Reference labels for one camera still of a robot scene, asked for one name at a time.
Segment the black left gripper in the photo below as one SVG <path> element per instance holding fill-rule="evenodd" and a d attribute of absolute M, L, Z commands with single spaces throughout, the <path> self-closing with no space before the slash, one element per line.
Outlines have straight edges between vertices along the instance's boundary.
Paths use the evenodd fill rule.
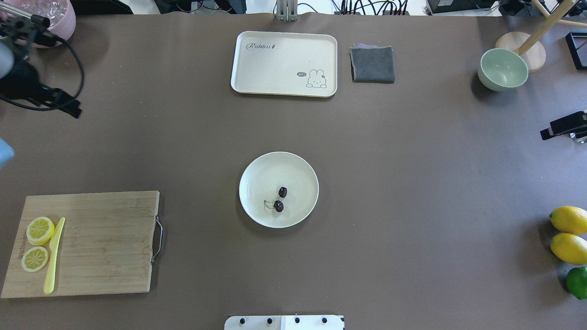
<path fill-rule="evenodd" d="M 74 96 L 61 88 L 52 88 L 43 84 L 40 73 L 29 60 L 29 52 L 33 44 L 49 47 L 61 43 L 70 50 L 78 64 L 80 72 L 83 65 L 79 55 L 67 40 L 50 32 L 42 32 L 37 36 L 39 28 L 25 19 L 13 17 L 7 23 L 1 23 L 1 50 L 5 53 L 5 67 L 1 69 L 0 98 L 13 106 L 26 110 L 51 111 L 61 110 L 78 119 L 82 114 L 78 96 L 83 84 Z"/>

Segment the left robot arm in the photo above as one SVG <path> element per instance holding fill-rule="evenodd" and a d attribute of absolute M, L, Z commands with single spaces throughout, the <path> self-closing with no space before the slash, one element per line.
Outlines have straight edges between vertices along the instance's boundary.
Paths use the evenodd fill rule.
<path fill-rule="evenodd" d="M 72 46 L 60 36 L 38 24 L 40 16 L 13 16 L 1 21 L 1 100 L 25 110 L 61 110 L 79 118 L 82 109 L 77 99 L 85 82 L 85 71 Z M 70 50 L 80 70 L 80 85 L 74 96 L 61 88 L 51 88 L 40 81 L 37 69 L 28 62 L 33 44 L 50 47 L 64 44 Z"/>

